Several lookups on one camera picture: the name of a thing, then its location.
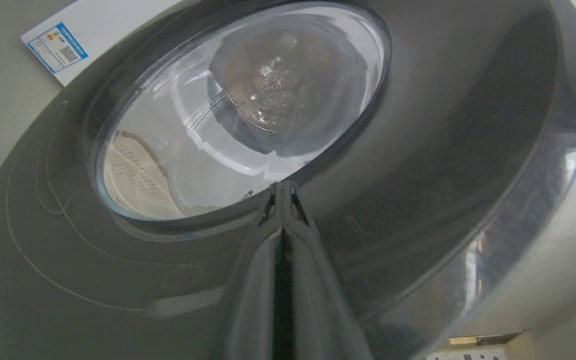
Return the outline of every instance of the washing machine door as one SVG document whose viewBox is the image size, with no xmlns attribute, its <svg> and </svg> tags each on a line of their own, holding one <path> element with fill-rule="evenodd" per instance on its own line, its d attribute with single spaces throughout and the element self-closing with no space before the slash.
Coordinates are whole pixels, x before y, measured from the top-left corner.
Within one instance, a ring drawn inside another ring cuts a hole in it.
<svg viewBox="0 0 576 360">
<path fill-rule="evenodd" d="M 566 1 L 189 3 L 1 167 L 0 359 L 412 358 L 575 173 Z"/>
</svg>

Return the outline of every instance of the blue label border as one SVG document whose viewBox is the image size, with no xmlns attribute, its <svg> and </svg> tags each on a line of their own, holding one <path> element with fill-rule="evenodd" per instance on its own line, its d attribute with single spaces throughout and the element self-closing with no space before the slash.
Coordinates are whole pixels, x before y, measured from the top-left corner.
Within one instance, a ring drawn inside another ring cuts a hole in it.
<svg viewBox="0 0 576 360">
<path fill-rule="evenodd" d="M 70 46 L 74 49 L 74 51 L 77 52 L 77 54 L 80 57 L 80 59 L 78 59 L 77 61 L 73 61 L 73 62 L 67 64 L 66 66 L 60 68 L 57 71 L 53 70 L 53 68 L 46 62 L 46 60 L 44 60 L 44 58 L 41 55 L 39 55 L 39 52 L 37 50 L 35 50 L 35 47 L 31 45 L 32 42 L 34 42 L 37 39 L 48 34 L 50 31 L 52 31 L 55 28 L 63 34 L 63 36 L 66 38 L 66 41 L 70 44 Z M 46 68 L 48 68 L 48 70 L 50 70 L 50 72 L 53 74 L 59 73 L 59 71 L 62 71 L 64 69 L 68 68 L 69 66 L 71 66 L 73 64 L 77 64 L 78 62 L 89 57 L 88 54 L 86 53 L 86 51 L 84 50 L 84 48 L 80 45 L 80 43 L 77 42 L 77 40 L 75 39 L 73 34 L 71 34 L 70 30 L 68 30 L 68 28 L 66 27 L 66 25 L 64 25 L 63 22 L 60 22 L 57 25 L 46 30 L 45 32 L 43 32 L 39 36 L 37 36 L 37 37 L 33 38 L 32 40 L 28 41 L 27 43 L 25 43 L 25 45 L 34 53 L 35 57 L 37 57 L 37 59 L 39 59 L 44 64 L 44 66 L 46 66 Z"/>
</svg>

